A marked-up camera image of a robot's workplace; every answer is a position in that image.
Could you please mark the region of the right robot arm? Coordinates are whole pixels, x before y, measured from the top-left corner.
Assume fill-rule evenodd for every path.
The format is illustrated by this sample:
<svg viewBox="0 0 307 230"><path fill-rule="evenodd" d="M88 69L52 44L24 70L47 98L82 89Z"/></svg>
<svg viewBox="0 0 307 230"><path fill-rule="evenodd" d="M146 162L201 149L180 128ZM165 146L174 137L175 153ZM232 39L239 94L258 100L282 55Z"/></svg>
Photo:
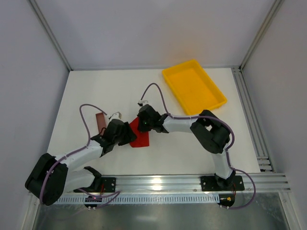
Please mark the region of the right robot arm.
<svg viewBox="0 0 307 230"><path fill-rule="evenodd" d="M211 111L203 110L195 116L173 116L159 114L149 104L140 103L138 130L157 133L192 133L201 146L212 154L215 165L214 178L221 189L233 185L235 170L231 166L228 150L234 143L234 133Z"/></svg>

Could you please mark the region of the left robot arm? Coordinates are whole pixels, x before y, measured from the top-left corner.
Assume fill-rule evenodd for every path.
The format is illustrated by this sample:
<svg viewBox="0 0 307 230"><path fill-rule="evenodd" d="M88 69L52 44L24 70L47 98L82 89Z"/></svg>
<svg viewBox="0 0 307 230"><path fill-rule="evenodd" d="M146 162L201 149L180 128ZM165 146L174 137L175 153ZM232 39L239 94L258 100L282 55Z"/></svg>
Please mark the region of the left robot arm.
<svg viewBox="0 0 307 230"><path fill-rule="evenodd" d="M25 187L46 206L54 204L66 192L100 192L104 186L101 173L85 164L111 152L116 145L129 144L136 138L128 122L113 119L103 133L91 137L86 146L60 156L43 154Z"/></svg>

